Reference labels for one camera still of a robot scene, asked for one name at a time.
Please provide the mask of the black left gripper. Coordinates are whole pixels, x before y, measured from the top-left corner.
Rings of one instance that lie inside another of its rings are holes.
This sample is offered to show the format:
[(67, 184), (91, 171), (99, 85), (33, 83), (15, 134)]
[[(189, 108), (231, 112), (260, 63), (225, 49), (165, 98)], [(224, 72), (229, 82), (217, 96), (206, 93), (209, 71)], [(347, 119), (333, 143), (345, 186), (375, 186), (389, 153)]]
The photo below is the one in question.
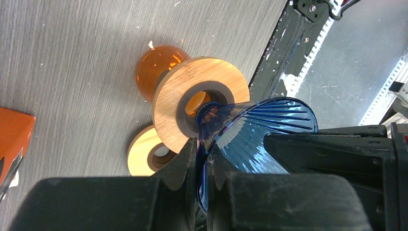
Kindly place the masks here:
[(208, 230), (407, 230), (407, 124), (269, 134), (264, 147), (295, 174), (243, 173), (211, 150)]

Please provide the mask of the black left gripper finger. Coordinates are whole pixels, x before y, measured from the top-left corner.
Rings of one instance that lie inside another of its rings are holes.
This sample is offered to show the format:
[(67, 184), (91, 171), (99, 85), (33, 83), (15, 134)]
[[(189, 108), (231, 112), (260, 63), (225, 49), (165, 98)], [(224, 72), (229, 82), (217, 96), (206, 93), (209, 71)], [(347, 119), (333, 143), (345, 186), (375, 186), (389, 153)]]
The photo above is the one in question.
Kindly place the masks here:
[(197, 140), (149, 177), (50, 178), (21, 204), (12, 231), (192, 231)]

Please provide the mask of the blue plastic dripper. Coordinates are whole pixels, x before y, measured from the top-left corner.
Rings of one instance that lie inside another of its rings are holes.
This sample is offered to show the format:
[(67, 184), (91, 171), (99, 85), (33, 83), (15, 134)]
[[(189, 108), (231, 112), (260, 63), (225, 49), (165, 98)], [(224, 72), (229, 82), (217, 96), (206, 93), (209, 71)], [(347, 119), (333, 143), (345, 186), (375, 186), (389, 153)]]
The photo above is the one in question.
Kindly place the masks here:
[(292, 97), (277, 97), (236, 104), (211, 101), (195, 115), (199, 129), (197, 164), (197, 201), (208, 212), (207, 158), (220, 151), (233, 166), (244, 173), (288, 174), (264, 148), (268, 134), (317, 133), (313, 110)]

